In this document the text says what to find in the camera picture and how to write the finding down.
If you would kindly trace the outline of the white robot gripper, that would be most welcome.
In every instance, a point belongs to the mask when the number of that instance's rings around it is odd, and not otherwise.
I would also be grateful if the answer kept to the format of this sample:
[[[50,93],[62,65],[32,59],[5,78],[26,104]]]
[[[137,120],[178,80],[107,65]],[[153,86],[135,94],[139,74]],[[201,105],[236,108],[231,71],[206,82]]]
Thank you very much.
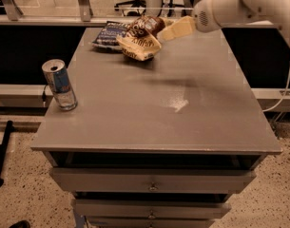
[[[221,0],[201,0],[193,9],[193,17],[184,16],[157,33],[160,42],[174,40],[200,32],[210,32],[222,27],[223,7]]]

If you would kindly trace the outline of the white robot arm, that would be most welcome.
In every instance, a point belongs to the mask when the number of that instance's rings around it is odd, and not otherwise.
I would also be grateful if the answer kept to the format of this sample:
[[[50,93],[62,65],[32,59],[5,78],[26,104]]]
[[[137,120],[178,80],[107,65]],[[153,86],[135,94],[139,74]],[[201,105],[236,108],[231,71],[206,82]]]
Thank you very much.
[[[189,35],[195,29],[211,32],[259,21],[272,23],[290,47],[290,0],[201,0],[190,16],[164,28],[157,38],[163,42]]]

